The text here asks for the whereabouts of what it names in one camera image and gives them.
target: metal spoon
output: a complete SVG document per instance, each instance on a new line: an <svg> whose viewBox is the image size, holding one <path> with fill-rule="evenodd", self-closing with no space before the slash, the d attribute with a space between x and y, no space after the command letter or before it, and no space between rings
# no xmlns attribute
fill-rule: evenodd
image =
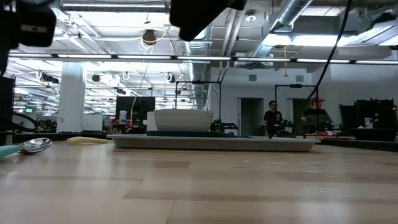
<svg viewBox="0 0 398 224"><path fill-rule="evenodd" d="M19 153L33 155L42 152L52 146L52 141L48 138L37 138L19 144Z"/></svg>

